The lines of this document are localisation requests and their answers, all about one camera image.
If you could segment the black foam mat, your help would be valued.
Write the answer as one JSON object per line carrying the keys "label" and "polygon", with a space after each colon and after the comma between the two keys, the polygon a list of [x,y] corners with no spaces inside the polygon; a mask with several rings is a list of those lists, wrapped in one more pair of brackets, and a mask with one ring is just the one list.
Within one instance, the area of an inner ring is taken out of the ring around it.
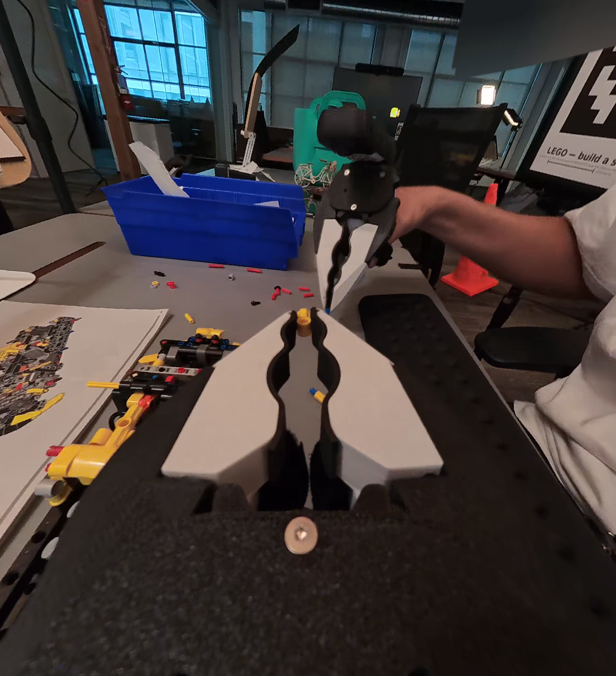
{"label": "black foam mat", "polygon": [[393,481],[402,516],[373,538],[405,673],[616,675],[616,562],[471,350],[427,295],[369,296],[359,314],[444,458]]}

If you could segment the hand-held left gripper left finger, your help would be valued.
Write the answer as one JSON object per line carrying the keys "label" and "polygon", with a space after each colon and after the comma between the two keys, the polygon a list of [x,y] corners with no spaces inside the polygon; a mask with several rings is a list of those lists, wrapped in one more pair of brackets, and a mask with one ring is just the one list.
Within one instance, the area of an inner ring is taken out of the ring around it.
{"label": "hand-held left gripper left finger", "polygon": [[213,368],[164,461],[171,478],[235,483],[256,494],[268,482],[286,432],[279,391],[290,377],[297,313],[282,314]]}

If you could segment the white paper strip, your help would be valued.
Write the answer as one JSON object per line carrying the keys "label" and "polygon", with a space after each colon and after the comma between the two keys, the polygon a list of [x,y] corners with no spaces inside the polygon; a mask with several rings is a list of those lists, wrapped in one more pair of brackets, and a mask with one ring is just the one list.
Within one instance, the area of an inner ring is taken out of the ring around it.
{"label": "white paper strip", "polygon": [[154,150],[140,141],[129,143],[129,148],[163,195],[173,198],[189,197],[170,175],[160,156]]}

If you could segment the person's right forearm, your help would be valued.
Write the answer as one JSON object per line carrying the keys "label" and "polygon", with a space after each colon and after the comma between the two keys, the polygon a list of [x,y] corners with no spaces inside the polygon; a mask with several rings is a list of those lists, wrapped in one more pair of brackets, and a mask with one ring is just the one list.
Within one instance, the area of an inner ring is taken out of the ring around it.
{"label": "person's right forearm", "polygon": [[500,280],[554,298],[589,299],[580,249],[565,217],[523,215],[432,189],[427,232]]}

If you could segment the lego car chassis model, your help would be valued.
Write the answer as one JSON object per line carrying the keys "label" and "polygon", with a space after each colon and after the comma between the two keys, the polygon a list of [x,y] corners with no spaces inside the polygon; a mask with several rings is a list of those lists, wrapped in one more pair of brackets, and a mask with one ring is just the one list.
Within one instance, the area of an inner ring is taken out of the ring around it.
{"label": "lego car chassis model", "polygon": [[34,495],[48,510],[37,527],[26,530],[27,541],[0,579],[0,640],[37,587],[86,487],[160,403],[237,346],[222,330],[198,328],[184,342],[162,340],[158,353],[139,359],[118,383],[88,383],[110,390],[116,411],[86,444],[53,445],[45,453],[49,462]]}

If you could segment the black white marker sign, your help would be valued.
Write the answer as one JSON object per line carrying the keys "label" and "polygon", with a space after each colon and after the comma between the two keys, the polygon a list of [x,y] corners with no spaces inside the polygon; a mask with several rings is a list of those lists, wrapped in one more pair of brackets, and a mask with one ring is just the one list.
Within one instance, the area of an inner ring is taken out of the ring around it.
{"label": "black white marker sign", "polygon": [[588,195],[616,183],[616,46],[574,58],[516,179]]}

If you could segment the paned window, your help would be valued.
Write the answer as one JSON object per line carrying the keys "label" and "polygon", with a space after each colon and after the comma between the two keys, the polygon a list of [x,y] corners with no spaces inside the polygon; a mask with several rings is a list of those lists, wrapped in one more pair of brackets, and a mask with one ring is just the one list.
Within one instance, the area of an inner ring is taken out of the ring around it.
{"label": "paned window", "polygon": [[112,46],[130,94],[212,103],[205,17],[188,1],[105,1]]}

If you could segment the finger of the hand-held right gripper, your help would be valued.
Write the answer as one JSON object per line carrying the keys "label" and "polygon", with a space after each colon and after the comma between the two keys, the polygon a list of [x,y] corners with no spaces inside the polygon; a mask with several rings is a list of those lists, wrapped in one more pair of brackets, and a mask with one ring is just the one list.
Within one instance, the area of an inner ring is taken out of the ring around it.
{"label": "finger of the hand-held right gripper", "polygon": [[346,261],[341,281],[337,284],[336,306],[332,313],[365,275],[369,260],[373,257],[371,247],[379,235],[378,225],[372,223],[359,224],[353,228],[346,224],[343,228],[346,233]]}
{"label": "finger of the hand-held right gripper", "polygon": [[336,288],[346,261],[346,233],[333,218],[323,221],[315,254],[319,295],[323,309],[336,306]]}

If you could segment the wooden support post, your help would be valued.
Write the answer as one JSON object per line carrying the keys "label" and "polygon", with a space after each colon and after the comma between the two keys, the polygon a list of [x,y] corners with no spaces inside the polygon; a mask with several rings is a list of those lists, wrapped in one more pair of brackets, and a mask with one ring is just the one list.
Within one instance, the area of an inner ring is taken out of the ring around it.
{"label": "wooden support post", "polygon": [[101,99],[106,112],[110,140],[115,150],[117,166],[123,181],[138,179],[141,169],[130,149],[133,142],[127,106],[129,94],[120,87],[120,69],[108,29],[103,1],[77,1],[95,74],[98,79]]}

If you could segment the green felt tote bag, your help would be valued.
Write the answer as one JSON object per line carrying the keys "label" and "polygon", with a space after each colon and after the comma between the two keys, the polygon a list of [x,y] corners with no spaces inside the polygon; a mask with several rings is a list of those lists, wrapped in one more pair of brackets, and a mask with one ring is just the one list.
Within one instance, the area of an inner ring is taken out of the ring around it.
{"label": "green felt tote bag", "polygon": [[312,100],[308,108],[294,111],[293,166],[294,173],[299,164],[313,163],[321,166],[321,159],[337,161],[337,171],[349,163],[346,157],[338,156],[321,145],[317,138],[317,124],[320,114],[330,107],[352,107],[365,109],[365,101],[358,93],[332,90]]}

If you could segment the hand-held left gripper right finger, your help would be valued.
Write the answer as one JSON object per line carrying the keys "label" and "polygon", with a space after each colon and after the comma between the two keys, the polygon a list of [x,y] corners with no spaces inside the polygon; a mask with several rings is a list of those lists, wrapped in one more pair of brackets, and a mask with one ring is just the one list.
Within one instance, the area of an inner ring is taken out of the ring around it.
{"label": "hand-held left gripper right finger", "polygon": [[320,436],[311,469],[359,493],[368,485],[439,475],[444,461],[394,364],[325,311],[311,309]]}

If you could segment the black mesh office chair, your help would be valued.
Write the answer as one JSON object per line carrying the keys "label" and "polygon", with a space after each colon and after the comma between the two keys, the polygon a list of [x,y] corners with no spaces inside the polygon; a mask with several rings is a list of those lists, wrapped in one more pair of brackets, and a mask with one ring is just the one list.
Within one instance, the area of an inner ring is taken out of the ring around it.
{"label": "black mesh office chair", "polygon": [[[471,108],[412,106],[397,144],[399,187],[437,187],[466,195],[506,110],[507,104]],[[446,244],[427,232],[424,225],[400,241],[434,288],[440,279]]]}

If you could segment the brown wooden strip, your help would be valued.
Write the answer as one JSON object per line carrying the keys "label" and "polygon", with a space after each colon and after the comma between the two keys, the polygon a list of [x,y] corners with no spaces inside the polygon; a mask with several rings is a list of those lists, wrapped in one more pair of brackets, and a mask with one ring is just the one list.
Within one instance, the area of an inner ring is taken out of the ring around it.
{"label": "brown wooden strip", "polygon": [[105,246],[106,242],[104,241],[96,241],[93,242],[87,246],[84,246],[83,248],[77,249],[74,252],[67,254],[66,256],[63,256],[49,264],[46,264],[45,266],[42,266],[32,272],[32,275],[36,280],[41,279],[42,277],[51,274],[52,272],[67,266],[68,264],[83,258],[87,254],[95,251],[96,249],[100,249],[103,246]]}

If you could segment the scattered red lego pins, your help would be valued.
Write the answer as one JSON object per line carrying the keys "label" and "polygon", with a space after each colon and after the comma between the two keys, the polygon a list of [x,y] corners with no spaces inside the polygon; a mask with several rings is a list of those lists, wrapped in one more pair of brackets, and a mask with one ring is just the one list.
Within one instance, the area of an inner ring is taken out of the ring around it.
{"label": "scattered red lego pins", "polygon": [[[279,274],[277,271],[270,270],[267,271],[264,268],[259,268],[259,267],[249,267],[249,266],[230,266],[226,264],[220,264],[220,263],[207,263],[207,264],[202,264],[202,269],[208,269],[208,270],[217,270],[221,271],[222,273],[219,274],[219,276],[222,279],[225,279],[229,284],[236,283],[240,281],[242,285],[240,286],[240,289],[243,291],[251,291],[253,292],[254,298],[252,300],[257,300],[261,301],[262,298],[262,291],[267,290],[267,295],[271,301],[277,301],[279,298],[282,298],[284,296],[296,296],[297,298],[303,298],[303,299],[312,299],[315,298],[315,292],[313,292],[312,288],[310,285],[304,284],[303,286],[297,285],[297,284],[290,284],[287,286],[286,284],[282,283],[277,283],[277,284],[270,284],[271,281],[275,281],[276,276]],[[236,275],[236,280],[235,281],[230,281],[228,279],[229,274],[234,274]],[[251,279],[252,278],[257,278],[263,276],[265,281],[263,284],[265,286],[262,289],[257,289],[255,284],[251,284]],[[274,287],[276,285],[281,286],[281,292],[276,293],[274,291]]]}

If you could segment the open lego instruction booklet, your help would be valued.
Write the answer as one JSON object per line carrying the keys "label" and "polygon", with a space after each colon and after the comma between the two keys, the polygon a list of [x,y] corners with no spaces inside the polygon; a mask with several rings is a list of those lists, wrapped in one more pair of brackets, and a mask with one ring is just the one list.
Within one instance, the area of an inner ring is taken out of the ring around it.
{"label": "open lego instruction booklet", "polygon": [[108,390],[150,346],[166,309],[0,302],[0,543],[44,476],[45,452],[76,441]]}

